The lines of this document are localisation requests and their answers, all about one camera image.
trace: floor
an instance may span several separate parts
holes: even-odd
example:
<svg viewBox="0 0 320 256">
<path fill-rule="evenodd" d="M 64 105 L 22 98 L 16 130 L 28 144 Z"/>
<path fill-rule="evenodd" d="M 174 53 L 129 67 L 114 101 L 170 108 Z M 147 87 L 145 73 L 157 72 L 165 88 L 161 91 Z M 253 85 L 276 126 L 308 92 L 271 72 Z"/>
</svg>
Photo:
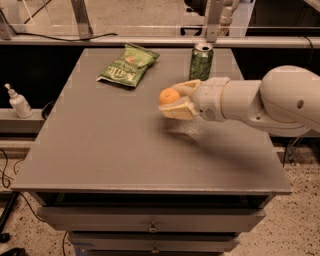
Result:
<svg viewBox="0 0 320 256">
<path fill-rule="evenodd" d="M 5 173 L 14 179 L 32 141 L 0 142 L 8 156 Z M 279 159 L 283 159 L 283 143 L 274 142 Z M 277 196 L 266 207 L 267 217 L 250 233 L 240 235 L 240 244 L 225 256 L 304 256 L 320 255 L 320 140 L 306 139 L 295 149 L 296 165 L 286 160 L 284 168 L 292 185 L 292 194 Z M 0 170 L 6 165 L 0 152 Z M 38 203 L 24 194 L 32 209 Z M 36 219 L 25 199 L 19 196 L 3 232 L 11 239 L 0 244 L 0 253 L 23 247 L 29 256 L 75 255 L 65 232 L 57 232 Z"/>
</svg>

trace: green can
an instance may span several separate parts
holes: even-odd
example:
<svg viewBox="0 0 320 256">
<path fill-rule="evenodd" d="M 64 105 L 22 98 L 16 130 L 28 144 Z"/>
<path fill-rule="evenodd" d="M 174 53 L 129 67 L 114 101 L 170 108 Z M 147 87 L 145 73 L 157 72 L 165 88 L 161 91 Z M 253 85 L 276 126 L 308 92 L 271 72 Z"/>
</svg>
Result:
<svg viewBox="0 0 320 256">
<path fill-rule="evenodd" d="M 189 80 L 209 78 L 213 58 L 213 46 L 209 43 L 198 43 L 192 50 Z"/>
</svg>

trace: drawer front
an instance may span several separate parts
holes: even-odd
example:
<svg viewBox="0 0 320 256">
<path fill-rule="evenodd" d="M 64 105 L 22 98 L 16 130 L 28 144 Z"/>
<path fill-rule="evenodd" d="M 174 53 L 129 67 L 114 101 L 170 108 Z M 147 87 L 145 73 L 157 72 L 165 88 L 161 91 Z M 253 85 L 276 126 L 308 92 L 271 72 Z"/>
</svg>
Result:
<svg viewBox="0 0 320 256">
<path fill-rule="evenodd" d="M 265 216 L 255 209 L 40 208 L 56 230 L 125 232 L 249 232 Z"/>
<path fill-rule="evenodd" d="M 151 256 L 146 251 L 87 251 L 87 256 Z M 160 256 L 223 256 L 221 252 L 161 252 Z"/>
<path fill-rule="evenodd" d="M 159 252 L 230 252 L 238 239 L 212 235 L 70 233 L 70 242 L 85 250 Z"/>
</svg>

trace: green chip bag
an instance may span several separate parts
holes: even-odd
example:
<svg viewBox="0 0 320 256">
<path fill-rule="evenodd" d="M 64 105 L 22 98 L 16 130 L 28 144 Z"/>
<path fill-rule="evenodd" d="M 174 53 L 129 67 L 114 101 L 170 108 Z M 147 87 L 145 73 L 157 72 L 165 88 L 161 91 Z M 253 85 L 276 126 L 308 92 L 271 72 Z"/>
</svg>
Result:
<svg viewBox="0 0 320 256">
<path fill-rule="evenodd" d="M 111 82 L 136 87 L 143 74 L 160 55 L 143 47 L 126 44 L 124 54 L 99 74 L 97 81 Z"/>
</svg>

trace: spray bottle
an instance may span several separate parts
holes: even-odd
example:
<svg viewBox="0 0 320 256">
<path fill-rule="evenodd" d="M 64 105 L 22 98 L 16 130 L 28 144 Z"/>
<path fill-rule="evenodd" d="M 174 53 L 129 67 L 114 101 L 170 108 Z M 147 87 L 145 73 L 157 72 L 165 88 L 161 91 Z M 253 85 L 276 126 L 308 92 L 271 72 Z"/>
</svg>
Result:
<svg viewBox="0 0 320 256">
<path fill-rule="evenodd" d="M 17 112 L 20 118 L 28 118 L 32 116 L 33 110 L 31 109 L 26 98 L 21 94 L 18 94 L 15 90 L 11 89 L 10 84 L 4 85 L 8 89 L 8 94 L 10 95 L 9 103 L 13 109 Z"/>
</svg>

